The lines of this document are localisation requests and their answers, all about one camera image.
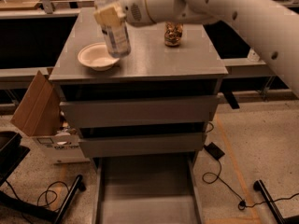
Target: drawer front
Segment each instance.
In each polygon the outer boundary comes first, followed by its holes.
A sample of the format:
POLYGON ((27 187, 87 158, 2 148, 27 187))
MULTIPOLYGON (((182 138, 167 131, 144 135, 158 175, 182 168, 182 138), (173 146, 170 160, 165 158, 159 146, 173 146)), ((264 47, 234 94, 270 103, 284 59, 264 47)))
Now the drawer front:
POLYGON ((194 152, 201 150, 206 140, 204 133, 176 133, 81 139, 85 157, 115 157, 155 153, 194 152))
POLYGON ((213 119, 217 96, 62 102, 74 128, 205 122, 213 119))
POLYGON ((93 224, 202 224, 190 158, 184 154, 100 159, 93 224))

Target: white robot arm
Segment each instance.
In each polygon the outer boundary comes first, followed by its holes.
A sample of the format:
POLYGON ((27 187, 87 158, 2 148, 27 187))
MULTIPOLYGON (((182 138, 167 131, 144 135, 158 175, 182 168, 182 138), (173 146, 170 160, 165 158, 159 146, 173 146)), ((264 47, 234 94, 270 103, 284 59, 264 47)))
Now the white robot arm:
POLYGON ((128 23, 230 25, 299 97, 299 16, 272 0, 121 0, 128 23))

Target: concrete floor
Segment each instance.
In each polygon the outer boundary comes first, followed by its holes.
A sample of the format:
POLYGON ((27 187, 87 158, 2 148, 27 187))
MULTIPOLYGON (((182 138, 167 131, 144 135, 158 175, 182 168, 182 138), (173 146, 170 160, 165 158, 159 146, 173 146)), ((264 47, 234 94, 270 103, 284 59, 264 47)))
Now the concrete floor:
MULTIPOLYGON (((238 110, 231 109, 221 99, 212 122, 215 128, 206 140, 207 144, 214 142, 225 152, 221 158, 221 178, 245 198, 248 205, 263 200, 252 188, 258 179, 265 183, 274 199, 299 192, 299 101, 285 92, 270 92, 268 102, 255 93, 239 93, 236 97, 240 104, 238 110)), ((1 131, 18 131, 9 123, 10 118, 10 115, 0 117, 1 131)), ((88 162, 51 164, 30 138, 24 136, 21 143, 31 151, 8 179, 20 198, 36 203, 52 182, 59 180, 71 185, 76 175, 82 174, 87 190, 76 194, 64 223, 91 223, 96 181, 92 166, 88 162)), ((266 204, 239 211, 238 198, 220 181, 211 185, 202 181, 205 172, 218 171, 219 165, 205 151, 200 152, 194 174, 206 224, 276 223, 266 204)), ((65 188, 55 187, 61 200, 65 188)), ((7 184, 0 190, 12 196, 7 184)), ((54 203, 51 209, 59 205, 59 202, 54 203)), ((299 215, 299 196, 277 205, 284 217, 299 215)), ((32 223, 46 223, 28 218, 32 223)), ((0 223, 28 222, 20 213, 0 206, 0 223)))

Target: cardboard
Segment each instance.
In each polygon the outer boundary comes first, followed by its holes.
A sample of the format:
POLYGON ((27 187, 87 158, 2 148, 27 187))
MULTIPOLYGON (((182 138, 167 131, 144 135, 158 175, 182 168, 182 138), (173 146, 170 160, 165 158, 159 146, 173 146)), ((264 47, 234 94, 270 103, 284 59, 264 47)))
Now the cardboard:
POLYGON ((59 103, 53 85, 38 71, 10 122, 28 136, 55 135, 62 126, 59 103))

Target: white bowl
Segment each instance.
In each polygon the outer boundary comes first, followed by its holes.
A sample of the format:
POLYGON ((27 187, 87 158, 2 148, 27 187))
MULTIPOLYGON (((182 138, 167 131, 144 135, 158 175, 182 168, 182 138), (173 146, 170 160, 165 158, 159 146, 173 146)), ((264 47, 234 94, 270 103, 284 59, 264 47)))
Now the white bowl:
POLYGON ((80 63, 96 71, 106 71, 119 59, 109 55, 105 43, 91 44, 78 53, 80 63))

